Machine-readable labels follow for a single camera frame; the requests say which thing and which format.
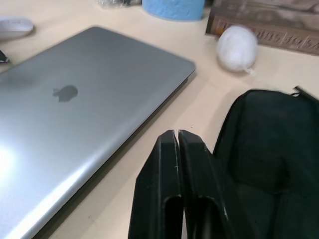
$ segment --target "cotton ball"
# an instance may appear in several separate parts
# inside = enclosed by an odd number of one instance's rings
[[[231,26],[220,36],[217,55],[223,67],[231,71],[248,71],[257,57],[256,35],[244,26]]]

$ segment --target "white computer mouse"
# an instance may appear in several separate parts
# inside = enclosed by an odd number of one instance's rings
[[[24,17],[0,16],[0,40],[28,35],[33,30],[33,23]]]
[[[231,26],[218,40],[218,59],[230,71],[249,71],[257,58],[257,44],[258,39],[250,29]]]

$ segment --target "book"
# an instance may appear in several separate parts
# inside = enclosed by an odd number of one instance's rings
[[[207,34],[250,28],[260,44],[319,55],[319,0],[215,0]]]

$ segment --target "beige desk surface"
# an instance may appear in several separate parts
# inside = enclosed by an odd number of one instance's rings
[[[265,87],[245,74],[231,74],[216,62],[216,40],[199,22],[172,22],[148,15],[139,6],[102,10],[95,0],[0,0],[0,15],[32,19],[36,33],[0,42],[18,64],[92,25],[100,25],[193,60],[195,78],[146,125],[118,156],[117,163],[52,234],[52,239],[127,238],[135,178],[156,138],[168,129],[200,135],[210,149],[232,102],[253,87]],[[9,66],[0,65],[0,71]],[[319,95],[319,57],[259,47],[255,70],[262,81],[292,92],[296,85]]]

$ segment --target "blue container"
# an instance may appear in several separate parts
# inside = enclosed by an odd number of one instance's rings
[[[159,17],[196,21],[201,20],[205,0],[142,0],[145,11]]]

